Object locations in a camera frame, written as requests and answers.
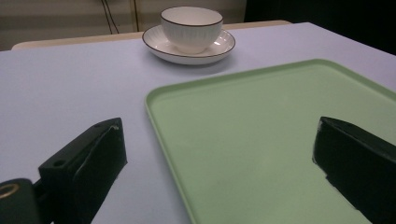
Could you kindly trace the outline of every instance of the white bowl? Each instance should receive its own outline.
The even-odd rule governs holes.
[[[218,38],[222,16],[202,7],[171,7],[161,13],[161,24],[166,38],[178,50],[197,54]]]

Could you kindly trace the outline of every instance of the bowl rim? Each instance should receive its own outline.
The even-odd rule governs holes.
[[[172,8],[177,8],[177,7],[169,7],[169,8],[164,9],[163,11],[161,11],[161,19],[163,19],[164,21],[168,21],[168,22],[170,22],[170,23],[176,24],[176,25],[190,26],[190,27],[211,26],[211,25],[216,25],[216,24],[218,24],[218,23],[223,22],[223,17],[222,17],[222,15],[221,15],[218,11],[213,10],[213,9],[210,9],[210,8],[205,8],[205,7],[194,7],[194,8],[201,8],[201,9],[205,9],[205,10],[209,10],[209,11],[216,12],[216,13],[218,13],[218,14],[220,15],[220,20],[219,20],[219,21],[216,21],[216,22],[213,22],[213,23],[203,24],[203,25],[190,25],[190,24],[184,24],[184,23],[175,22],[175,21],[169,21],[169,20],[167,20],[166,18],[163,17],[163,13],[164,13],[166,10],[172,9]]]

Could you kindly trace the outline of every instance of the saucer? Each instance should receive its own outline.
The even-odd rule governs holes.
[[[235,46],[235,39],[225,30],[221,30],[218,39],[199,54],[178,51],[166,38],[161,25],[148,29],[142,38],[153,54],[168,62],[181,64],[214,63],[227,57]]]

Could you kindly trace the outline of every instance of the tray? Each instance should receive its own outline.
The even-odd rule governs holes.
[[[369,223],[312,162],[319,118],[396,144],[396,93],[324,60],[161,87],[146,106],[192,223]]]

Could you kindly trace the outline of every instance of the cable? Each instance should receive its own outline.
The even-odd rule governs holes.
[[[106,15],[106,20],[107,20],[108,29],[110,30],[110,33],[111,33],[111,34],[113,34],[113,32],[111,31],[110,22],[108,21],[108,16],[107,16],[107,11],[106,11],[106,8],[105,8],[105,3],[103,2],[103,0],[101,0],[101,1],[102,1],[103,10],[105,11],[105,15]]]
[[[105,0],[106,6],[107,6],[107,10],[108,10],[108,14],[110,15],[110,19],[113,22],[114,28],[116,28],[117,34],[119,34],[119,29],[117,29],[116,23],[113,20],[113,17],[111,16],[111,11],[110,11],[110,7],[108,6],[107,0]]]

